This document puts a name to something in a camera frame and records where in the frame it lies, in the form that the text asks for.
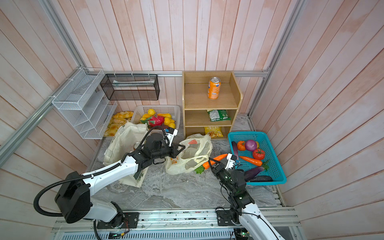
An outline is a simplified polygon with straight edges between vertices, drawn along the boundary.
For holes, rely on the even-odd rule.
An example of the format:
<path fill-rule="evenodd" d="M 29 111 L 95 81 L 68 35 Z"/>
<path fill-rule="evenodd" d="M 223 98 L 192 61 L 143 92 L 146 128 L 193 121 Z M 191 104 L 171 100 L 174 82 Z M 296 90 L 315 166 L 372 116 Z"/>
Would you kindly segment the yellow plastic bag orange print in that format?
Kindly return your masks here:
<path fill-rule="evenodd" d="M 169 175 L 190 173 L 209 160 L 213 144 L 209 135 L 194 134 L 180 142 L 186 148 L 176 157 L 166 157 L 165 169 Z"/>

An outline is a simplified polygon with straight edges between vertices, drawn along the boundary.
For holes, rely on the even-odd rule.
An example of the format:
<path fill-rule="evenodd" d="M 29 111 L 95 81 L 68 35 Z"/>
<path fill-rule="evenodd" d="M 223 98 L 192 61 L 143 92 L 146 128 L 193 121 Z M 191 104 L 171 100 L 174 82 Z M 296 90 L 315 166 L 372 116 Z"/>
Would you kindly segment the cream canvas tote bag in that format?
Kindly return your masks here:
<path fill-rule="evenodd" d="M 140 143 L 148 132 L 145 124 L 133 124 L 127 122 L 115 133 L 112 142 L 104 153 L 103 165 L 108 166 L 122 159 L 125 153 L 134 151 L 136 143 Z M 119 180 L 121 184 L 140 188 L 147 174 L 147 169 L 137 174 L 126 176 Z"/>

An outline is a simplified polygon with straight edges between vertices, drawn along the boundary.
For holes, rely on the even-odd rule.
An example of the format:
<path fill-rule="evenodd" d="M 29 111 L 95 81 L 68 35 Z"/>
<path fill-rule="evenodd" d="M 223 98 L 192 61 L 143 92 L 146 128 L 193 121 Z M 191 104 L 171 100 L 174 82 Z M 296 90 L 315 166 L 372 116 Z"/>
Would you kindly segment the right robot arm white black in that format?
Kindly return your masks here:
<path fill-rule="evenodd" d="M 245 228 L 254 240 L 282 240 L 283 236 L 268 222 L 247 191 L 245 173 L 230 170 L 212 158 L 208 163 L 214 176 L 228 191 L 230 221 Z"/>

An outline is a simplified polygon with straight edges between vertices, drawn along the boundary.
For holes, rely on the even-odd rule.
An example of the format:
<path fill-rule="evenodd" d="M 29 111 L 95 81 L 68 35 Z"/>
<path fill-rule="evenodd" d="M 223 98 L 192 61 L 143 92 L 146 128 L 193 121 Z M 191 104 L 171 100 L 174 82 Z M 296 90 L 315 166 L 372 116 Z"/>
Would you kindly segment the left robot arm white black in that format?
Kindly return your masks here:
<path fill-rule="evenodd" d="M 64 217 L 68 224 L 86 219 L 120 228 L 126 219 L 118 204 L 93 201 L 91 197 L 109 184 L 156 164 L 158 159 L 177 157 L 186 147 L 173 143 L 173 138 L 174 134 L 165 132 L 146 134 L 136 150 L 124 154 L 119 161 L 90 173 L 68 174 L 65 180 L 45 187 L 36 195 L 35 211 L 48 217 Z M 55 197 L 59 213 L 47 212 L 39 204 L 43 194 L 55 187 L 60 187 Z"/>

